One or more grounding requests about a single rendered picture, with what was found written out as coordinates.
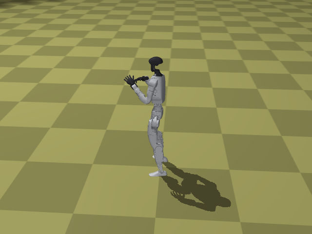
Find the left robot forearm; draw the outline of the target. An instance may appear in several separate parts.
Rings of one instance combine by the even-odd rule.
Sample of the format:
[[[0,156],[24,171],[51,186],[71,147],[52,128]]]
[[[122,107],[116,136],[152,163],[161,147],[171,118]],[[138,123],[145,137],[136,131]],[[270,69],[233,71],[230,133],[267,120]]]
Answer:
[[[145,94],[142,93],[142,91],[140,91],[140,89],[135,84],[132,85],[132,88],[134,89],[135,93],[139,97],[140,101],[142,101],[145,104],[148,103],[148,99],[145,97]]]

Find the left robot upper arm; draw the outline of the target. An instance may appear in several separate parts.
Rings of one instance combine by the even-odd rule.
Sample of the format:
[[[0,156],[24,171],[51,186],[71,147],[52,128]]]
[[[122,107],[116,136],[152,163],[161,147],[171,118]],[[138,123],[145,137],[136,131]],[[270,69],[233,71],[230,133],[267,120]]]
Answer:
[[[148,99],[148,103],[147,104],[149,104],[151,102],[151,100],[152,100],[152,97],[153,97],[153,94],[154,94],[154,90],[157,87],[157,82],[158,82],[158,79],[153,78],[148,83],[148,90],[147,90],[147,97],[146,97]]]

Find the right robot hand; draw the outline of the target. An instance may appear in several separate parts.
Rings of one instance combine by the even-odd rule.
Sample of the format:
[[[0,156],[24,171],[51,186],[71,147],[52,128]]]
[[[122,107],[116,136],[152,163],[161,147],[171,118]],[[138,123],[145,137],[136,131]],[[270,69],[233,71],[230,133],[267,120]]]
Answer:
[[[145,81],[145,80],[148,80],[149,78],[148,77],[145,77],[145,76],[142,76],[142,77],[139,77],[139,78],[137,78],[137,79],[134,79],[134,82],[136,82],[137,83],[137,81],[138,80],[142,80],[142,81]]]

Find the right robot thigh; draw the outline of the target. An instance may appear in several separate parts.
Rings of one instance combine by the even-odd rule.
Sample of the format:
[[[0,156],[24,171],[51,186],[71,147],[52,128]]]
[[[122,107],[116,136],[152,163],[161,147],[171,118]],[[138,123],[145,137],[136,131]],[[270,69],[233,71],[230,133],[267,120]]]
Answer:
[[[151,116],[151,118],[152,118],[152,116]],[[156,127],[156,128],[157,128],[157,140],[158,140],[158,139],[162,138],[162,134],[160,131],[158,131],[158,127]]]

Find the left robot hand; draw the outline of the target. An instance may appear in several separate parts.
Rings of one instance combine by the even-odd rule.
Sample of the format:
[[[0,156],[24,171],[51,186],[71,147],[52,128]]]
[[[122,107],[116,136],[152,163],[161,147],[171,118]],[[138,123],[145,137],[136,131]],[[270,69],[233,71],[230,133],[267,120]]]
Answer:
[[[130,78],[129,78],[130,77]],[[131,76],[129,75],[129,77],[127,76],[127,80],[126,79],[124,79],[130,86],[131,86],[131,88],[132,88],[132,85],[136,85],[136,83],[134,82],[134,76],[133,76],[133,78],[131,78]],[[137,85],[136,85],[137,86]],[[132,88],[133,89],[133,88]]]

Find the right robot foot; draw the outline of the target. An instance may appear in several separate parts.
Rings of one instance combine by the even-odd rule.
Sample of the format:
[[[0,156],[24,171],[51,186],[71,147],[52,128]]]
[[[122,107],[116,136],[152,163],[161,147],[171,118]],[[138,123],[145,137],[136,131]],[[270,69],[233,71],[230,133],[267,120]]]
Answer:
[[[153,155],[153,158],[155,158],[155,156]],[[167,158],[165,156],[163,156],[163,162],[167,162]]]

